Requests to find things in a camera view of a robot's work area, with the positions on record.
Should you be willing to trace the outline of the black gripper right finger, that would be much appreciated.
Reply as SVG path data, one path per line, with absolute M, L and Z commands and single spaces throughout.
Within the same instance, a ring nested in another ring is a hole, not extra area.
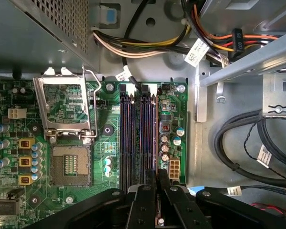
M 171 184 L 165 169 L 159 170 L 159 183 L 171 206 L 168 218 L 183 229 L 286 229 L 286 219 L 210 188 L 192 196 Z

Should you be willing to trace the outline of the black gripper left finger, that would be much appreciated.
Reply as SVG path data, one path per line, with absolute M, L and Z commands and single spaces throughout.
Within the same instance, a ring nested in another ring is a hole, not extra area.
M 143 185 L 125 194 L 112 188 L 46 218 L 47 229 L 153 229 L 155 171 L 148 169 Z

